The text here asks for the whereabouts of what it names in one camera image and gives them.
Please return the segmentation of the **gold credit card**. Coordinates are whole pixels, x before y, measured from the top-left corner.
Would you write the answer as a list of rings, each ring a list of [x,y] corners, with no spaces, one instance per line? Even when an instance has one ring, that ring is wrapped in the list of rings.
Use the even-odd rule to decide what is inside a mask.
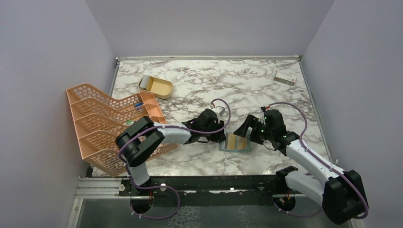
[[[237,136],[228,133],[227,140],[226,140],[226,149],[229,151],[236,151],[236,143],[237,143]]]
[[[249,149],[248,146],[248,138],[238,137],[236,143],[236,149],[238,151],[247,151]]]

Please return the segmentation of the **green card holder wallet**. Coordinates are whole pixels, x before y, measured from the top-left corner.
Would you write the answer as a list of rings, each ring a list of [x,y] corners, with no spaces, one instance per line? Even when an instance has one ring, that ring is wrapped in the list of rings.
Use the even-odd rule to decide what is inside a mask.
[[[247,131],[246,137],[236,136],[228,131],[225,131],[224,133],[226,140],[219,143],[219,151],[235,153],[250,152],[250,130]]]

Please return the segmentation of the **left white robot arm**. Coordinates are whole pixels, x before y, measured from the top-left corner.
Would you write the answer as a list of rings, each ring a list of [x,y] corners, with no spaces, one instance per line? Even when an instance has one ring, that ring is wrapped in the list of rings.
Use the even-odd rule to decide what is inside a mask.
[[[205,109],[198,117],[176,125],[154,122],[144,116],[117,136],[115,143],[119,149],[119,158],[132,178],[131,188],[138,195],[149,190],[149,173],[146,161],[161,144],[220,143],[226,139],[225,122],[221,119],[224,107]]]

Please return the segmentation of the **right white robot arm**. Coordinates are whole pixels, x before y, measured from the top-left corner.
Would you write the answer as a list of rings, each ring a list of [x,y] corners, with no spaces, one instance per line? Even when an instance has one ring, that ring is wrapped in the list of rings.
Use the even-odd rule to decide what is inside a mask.
[[[280,193],[298,191],[319,204],[335,224],[350,219],[363,219],[369,207],[361,176],[323,159],[311,150],[302,136],[288,131],[279,110],[266,110],[261,118],[248,115],[234,131],[239,137],[249,136],[251,142],[271,142],[274,149],[300,164],[309,176],[289,166],[276,172],[274,187]]]

